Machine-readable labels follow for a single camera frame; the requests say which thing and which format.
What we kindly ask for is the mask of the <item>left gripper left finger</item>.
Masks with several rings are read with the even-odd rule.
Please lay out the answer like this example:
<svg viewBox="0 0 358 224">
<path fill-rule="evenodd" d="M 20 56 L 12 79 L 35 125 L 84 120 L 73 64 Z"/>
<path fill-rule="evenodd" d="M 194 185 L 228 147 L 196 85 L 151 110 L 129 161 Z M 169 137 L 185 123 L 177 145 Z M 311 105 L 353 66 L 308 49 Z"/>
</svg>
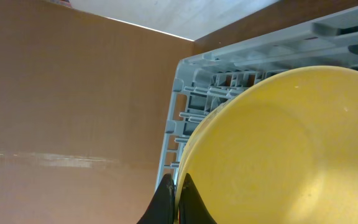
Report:
<svg viewBox="0 0 358 224">
<path fill-rule="evenodd" d="M 137 224 L 173 224 L 175 185 L 171 174 L 165 174 L 149 206 Z"/>
</svg>

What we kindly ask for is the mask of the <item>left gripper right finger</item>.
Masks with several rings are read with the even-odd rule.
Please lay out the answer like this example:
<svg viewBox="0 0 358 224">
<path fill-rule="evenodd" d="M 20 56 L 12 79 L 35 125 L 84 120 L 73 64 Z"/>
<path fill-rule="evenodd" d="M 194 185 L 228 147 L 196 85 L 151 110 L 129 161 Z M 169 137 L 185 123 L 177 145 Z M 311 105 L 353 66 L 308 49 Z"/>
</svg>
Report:
<svg viewBox="0 0 358 224">
<path fill-rule="evenodd" d="M 178 204 L 180 224 L 216 224 L 190 174 L 186 174 Z"/>
</svg>

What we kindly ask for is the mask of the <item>yellow bowl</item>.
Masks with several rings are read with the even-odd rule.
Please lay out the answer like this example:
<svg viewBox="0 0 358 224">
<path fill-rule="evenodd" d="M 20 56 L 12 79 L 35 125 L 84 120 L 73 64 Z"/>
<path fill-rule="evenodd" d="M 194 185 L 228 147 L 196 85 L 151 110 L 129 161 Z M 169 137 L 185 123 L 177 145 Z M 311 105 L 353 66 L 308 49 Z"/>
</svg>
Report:
<svg viewBox="0 0 358 224">
<path fill-rule="evenodd" d="M 191 135 L 189 175 L 217 223 L 358 223 L 358 71 L 297 68 L 215 109 Z"/>
</svg>

